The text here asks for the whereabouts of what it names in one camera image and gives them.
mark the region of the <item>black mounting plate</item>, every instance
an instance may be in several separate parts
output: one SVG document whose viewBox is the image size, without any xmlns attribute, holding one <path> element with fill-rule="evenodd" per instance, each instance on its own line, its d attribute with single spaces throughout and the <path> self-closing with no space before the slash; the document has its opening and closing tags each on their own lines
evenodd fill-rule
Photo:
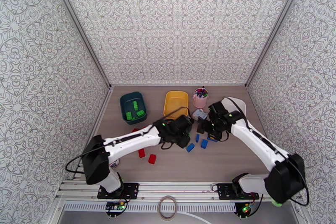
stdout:
<svg viewBox="0 0 336 224">
<path fill-rule="evenodd" d="M 98 199 L 136 199 L 138 196 L 139 183 L 123 183 L 124 189 L 122 192 L 108 193 L 103 186 L 100 186 L 97 198 Z"/>
<path fill-rule="evenodd" d="M 218 183 L 217 192 L 220 200 L 255 200 L 259 199 L 258 193 L 244 193 L 241 197 L 237 197 L 233 188 L 232 183 Z"/>
</svg>

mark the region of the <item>yellow plastic bin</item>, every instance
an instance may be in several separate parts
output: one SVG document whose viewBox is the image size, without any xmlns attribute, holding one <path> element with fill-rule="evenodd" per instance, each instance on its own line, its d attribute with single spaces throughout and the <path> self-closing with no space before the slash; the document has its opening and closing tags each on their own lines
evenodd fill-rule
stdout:
<svg viewBox="0 0 336 224">
<path fill-rule="evenodd" d="M 188 107 L 188 106 L 189 106 L 189 96 L 186 92 L 169 91 L 165 95 L 165 107 L 163 108 L 163 115 L 166 116 L 180 107 Z M 188 109 L 183 108 L 171 114 L 170 116 L 168 116 L 168 118 L 175 120 L 181 115 L 188 116 Z"/>
</svg>

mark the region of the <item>red lego brick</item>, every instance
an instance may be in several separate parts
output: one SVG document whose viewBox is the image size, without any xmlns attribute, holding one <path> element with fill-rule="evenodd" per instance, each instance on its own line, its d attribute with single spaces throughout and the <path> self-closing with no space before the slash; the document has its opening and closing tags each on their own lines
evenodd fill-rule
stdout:
<svg viewBox="0 0 336 224">
<path fill-rule="evenodd" d="M 146 156 L 146 154 L 144 153 L 144 149 L 140 149 L 140 150 L 138 150 L 138 152 L 139 152 L 139 157 L 140 158 L 144 158 Z"/>
<path fill-rule="evenodd" d="M 156 161 L 156 155 L 150 154 L 150 158 L 148 159 L 148 162 L 151 164 L 155 164 Z"/>
</svg>

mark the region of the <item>blue lego brick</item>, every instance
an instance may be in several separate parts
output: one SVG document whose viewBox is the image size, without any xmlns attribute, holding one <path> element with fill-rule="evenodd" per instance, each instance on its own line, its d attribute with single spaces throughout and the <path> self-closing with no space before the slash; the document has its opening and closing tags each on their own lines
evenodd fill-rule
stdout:
<svg viewBox="0 0 336 224">
<path fill-rule="evenodd" d="M 190 145 L 186 148 L 188 152 L 192 151 L 192 149 L 195 147 L 195 144 L 190 143 Z"/>
<path fill-rule="evenodd" d="M 206 147 L 207 147 L 207 140 L 203 139 L 202 144 L 201 144 L 201 148 L 205 149 Z"/>
<path fill-rule="evenodd" d="M 215 140 L 215 139 L 211 139 L 209 136 L 207 137 L 207 139 L 208 139 L 209 141 L 217 142 L 217 140 Z"/>
</svg>

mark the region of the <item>wooden table surface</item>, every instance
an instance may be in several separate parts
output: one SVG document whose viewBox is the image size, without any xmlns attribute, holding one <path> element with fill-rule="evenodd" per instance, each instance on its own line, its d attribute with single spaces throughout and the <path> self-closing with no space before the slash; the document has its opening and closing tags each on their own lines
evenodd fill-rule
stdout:
<svg viewBox="0 0 336 224">
<path fill-rule="evenodd" d="M 185 91 L 189 95 L 189 108 L 193 113 L 196 108 L 192 103 L 195 86 L 116 86 L 101 121 L 97 134 L 103 138 L 116 137 L 130 133 L 134 128 L 141 129 L 163 116 L 165 95 L 172 90 Z M 264 133 L 260 120 L 244 86 L 208 86 L 207 107 L 225 96 L 242 99 L 246 103 L 246 116 L 251 124 Z M 128 125 L 121 117 L 119 99 L 122 95 L 139 91 L 147 107 L 147 119 L 135 125 Z M 235 176 L 248 172 L 264 174 L 267 170 L 259 158 L 239 139 L 230 135 L 226 142 L 209 141 L 202 149 L 200 142 L 206 134 L 195 142 L 197 125 L 193 125 L 191 143 L 195 148 L 191 152 L 173 145 L 169 150 L 162 150 L 161 145 L 145 148 L 146 157 L 139 158 L 133 152 L 120 159 L 115 169 L 124 181 L 176 181 L 176 182 L 228 182 Z M 155 165 L 148 163 L 150 154 L 156 154 Z"/>
</svg>

